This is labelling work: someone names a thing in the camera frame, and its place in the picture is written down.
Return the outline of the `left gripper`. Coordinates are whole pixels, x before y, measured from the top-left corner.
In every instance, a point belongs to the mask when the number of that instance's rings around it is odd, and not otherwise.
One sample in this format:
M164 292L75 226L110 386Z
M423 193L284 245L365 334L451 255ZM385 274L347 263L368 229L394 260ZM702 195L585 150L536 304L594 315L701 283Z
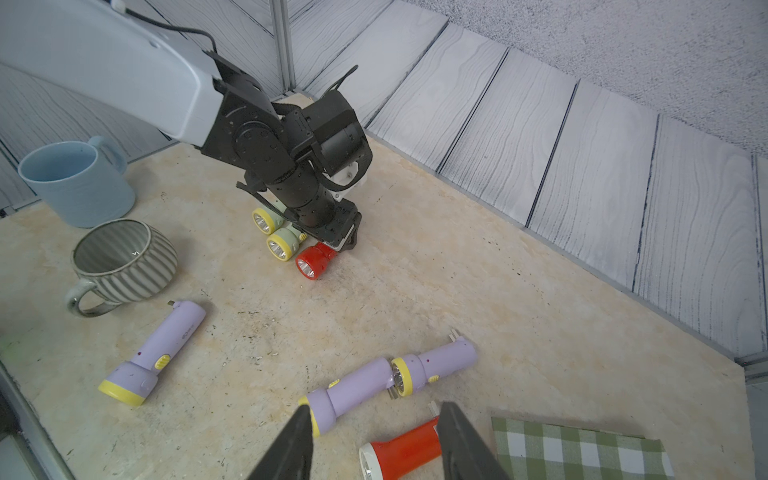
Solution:
M334 204L333 214L328 222L321 226L309 227L299 221L298 229L334 251L347 251L357 245L361 221L362 214L357 206L349 200L341 200Z

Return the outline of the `green flashlight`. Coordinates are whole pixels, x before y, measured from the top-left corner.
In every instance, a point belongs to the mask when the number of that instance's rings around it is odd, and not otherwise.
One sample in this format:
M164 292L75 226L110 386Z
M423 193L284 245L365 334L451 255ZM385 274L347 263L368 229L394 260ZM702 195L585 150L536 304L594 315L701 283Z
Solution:
M279 200L274 200L270 207L261 204L253 210L252 220L265 235L271 235L284 226L285 218L283 216L286 206Z
M289 261L298 251L308 235L293 225L283 226L270 234L267 239L267 247L280 261Z

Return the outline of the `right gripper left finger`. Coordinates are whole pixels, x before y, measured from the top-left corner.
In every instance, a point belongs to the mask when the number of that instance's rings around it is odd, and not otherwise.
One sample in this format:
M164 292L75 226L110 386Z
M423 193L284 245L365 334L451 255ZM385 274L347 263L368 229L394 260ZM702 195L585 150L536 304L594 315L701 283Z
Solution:
M308 480L313 456L311 410L300 405L248 480Z

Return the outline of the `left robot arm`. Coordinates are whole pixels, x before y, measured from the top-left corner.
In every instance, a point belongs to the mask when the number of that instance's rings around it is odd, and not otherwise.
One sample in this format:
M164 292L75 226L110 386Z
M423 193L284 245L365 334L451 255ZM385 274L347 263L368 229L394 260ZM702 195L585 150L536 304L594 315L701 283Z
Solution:
M336 251L355 246L353 187L335 176L373 159L354 109L337 86L301 108L275 103L260 83L187 29L145 17L121 1L5 1L4 65L142 120L204 156L245 173L239 188Z

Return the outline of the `red flashlight all red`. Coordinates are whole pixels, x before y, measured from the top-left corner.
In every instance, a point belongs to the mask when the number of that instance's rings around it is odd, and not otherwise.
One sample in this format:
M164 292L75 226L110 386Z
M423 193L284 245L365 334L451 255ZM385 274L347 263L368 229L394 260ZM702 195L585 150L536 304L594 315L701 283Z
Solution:
M317 280L337 255L336 250L325 243L318 242L298 254L295 258L295 264L305 278Z

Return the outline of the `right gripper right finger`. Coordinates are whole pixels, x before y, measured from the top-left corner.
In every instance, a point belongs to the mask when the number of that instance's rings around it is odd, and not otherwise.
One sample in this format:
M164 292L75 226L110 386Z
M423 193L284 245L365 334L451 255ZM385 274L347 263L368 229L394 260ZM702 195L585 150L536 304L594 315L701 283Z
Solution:
M456 403L442 403L437 434L446 480L510 479Z

